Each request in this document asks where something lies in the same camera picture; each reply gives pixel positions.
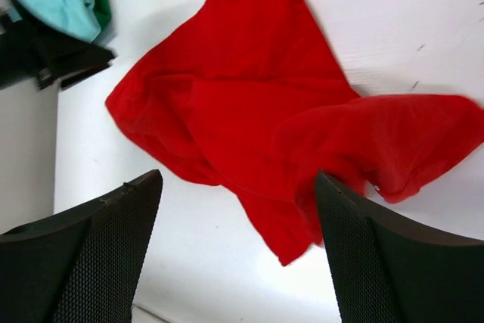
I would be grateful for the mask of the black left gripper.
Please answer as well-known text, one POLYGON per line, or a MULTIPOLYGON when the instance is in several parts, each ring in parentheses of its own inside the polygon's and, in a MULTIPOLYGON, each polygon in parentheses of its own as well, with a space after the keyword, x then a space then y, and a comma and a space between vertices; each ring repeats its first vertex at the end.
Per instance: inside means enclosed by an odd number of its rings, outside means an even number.
POLYGON ((69 87, 110 66, 115 54, 100 45, 62 33, 32 15, 19 0, 8 0, 20 15, 1 12, 1 90, 25 79, 37 89, 69 87))

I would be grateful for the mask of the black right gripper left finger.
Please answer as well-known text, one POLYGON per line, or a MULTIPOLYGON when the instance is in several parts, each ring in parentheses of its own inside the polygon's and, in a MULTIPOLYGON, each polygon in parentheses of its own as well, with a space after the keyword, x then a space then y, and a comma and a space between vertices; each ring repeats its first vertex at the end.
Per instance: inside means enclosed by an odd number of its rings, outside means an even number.
POLYGON ((3 322, 130 322, 160 205, 154 169, 1 235, 3 322))

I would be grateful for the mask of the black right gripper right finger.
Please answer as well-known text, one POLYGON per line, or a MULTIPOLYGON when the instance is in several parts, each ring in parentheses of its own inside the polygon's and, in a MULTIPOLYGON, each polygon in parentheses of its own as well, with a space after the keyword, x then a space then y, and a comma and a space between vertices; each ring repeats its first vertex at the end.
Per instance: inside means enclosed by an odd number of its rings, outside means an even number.
POLYGON ((416 222, 320 172, 315 196, 344 322, 481 322, 483 242, 416 222))

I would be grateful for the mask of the red t shirt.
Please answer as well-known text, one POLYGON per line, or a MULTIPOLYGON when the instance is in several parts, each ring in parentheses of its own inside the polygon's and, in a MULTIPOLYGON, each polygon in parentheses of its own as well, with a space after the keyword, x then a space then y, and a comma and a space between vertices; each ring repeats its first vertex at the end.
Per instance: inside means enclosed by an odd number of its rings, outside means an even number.
POLYGON ((483 141, 468 98, 359 95, 304 0, 206 0, 105 104, 178 177, 236 194, 283 266, 323 240, 319 172, 398 203, 483 141))

